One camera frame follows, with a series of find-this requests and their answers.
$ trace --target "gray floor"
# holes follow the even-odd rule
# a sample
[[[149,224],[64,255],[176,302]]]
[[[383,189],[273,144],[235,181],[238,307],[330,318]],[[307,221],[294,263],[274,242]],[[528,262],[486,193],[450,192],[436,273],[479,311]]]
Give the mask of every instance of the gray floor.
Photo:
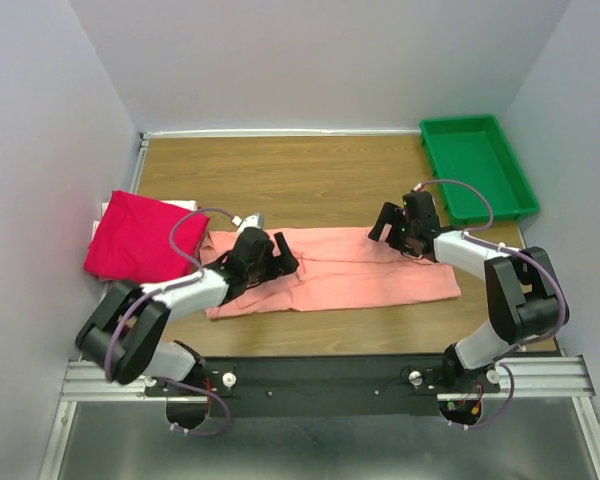
[[[496,423],[470,432],[440,418],[268,418],[235,420],[211,439],[170,432],[163,409],[141,402],[80,405],[60,478],[595,478],[569,399],[516,400]]]

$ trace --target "wooden table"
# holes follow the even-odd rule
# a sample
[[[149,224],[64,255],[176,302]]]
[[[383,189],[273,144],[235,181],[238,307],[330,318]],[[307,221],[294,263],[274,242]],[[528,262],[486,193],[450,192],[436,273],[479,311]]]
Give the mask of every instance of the wooden table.
[[[193,199],[241,216],[262,212],[268,228],[370,226],[385,201],[399,203],[428,178],[417,136],[152,139],[138,193]],[[437,189],[431,191],[440,204]],[[444,212],[440,216],[447,221]],[[230,224],[214,218],[211,228]],[[482,236],[520,246],[514,223]],[[164,338],[179,339],[204,355],[441,352],[487,318],[484,284],[457,269],[456,277],[459,299],[217,321],[196,313],[170,324]],[[555,344],[535,347],[548,350]]]

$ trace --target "green tray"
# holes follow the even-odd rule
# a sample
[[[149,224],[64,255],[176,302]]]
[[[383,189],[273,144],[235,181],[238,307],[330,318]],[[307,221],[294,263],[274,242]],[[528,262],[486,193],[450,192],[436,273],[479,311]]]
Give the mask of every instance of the green tray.
[[[539,210],[493,115],[428,119],[420,122],[420,129],[434,177],[461,180],[478,189],[491,203],[496,221],[516,220]],[[469,190],[457,185],[439,187],[453,225],[489,219],[480,199]]]

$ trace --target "folded cloth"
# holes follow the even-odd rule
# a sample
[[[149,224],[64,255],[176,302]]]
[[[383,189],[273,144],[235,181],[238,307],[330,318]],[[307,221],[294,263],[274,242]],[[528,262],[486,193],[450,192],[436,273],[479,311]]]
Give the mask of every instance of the folded cloth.
[[[189,262],[173,251],[169,233],[189,210],[152,198],[115,191],[98,225],[84,269],[101,278],[136,283],[164,282],[186,275]],[[194,253],[209,224],[194,215],[176,233],[175,242]]]
[[[269,230],[284,233],[300,266],[293,275],[264,283],[221,307],[209,318],[275,310],[334,310],[430,302],[460,296],[449,265],[403,257],[386,243],[367,238],[370,228]],[[203,263],[230,250],[235,232],[209,232]]]

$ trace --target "bolt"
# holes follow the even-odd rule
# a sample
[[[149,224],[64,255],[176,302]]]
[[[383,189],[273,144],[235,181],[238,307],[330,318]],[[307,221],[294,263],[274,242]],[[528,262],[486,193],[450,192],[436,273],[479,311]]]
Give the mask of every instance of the bolt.
[[[409,374],[409,381],[414,387],[422,385],[422,374],[419,371],[414,370]]]

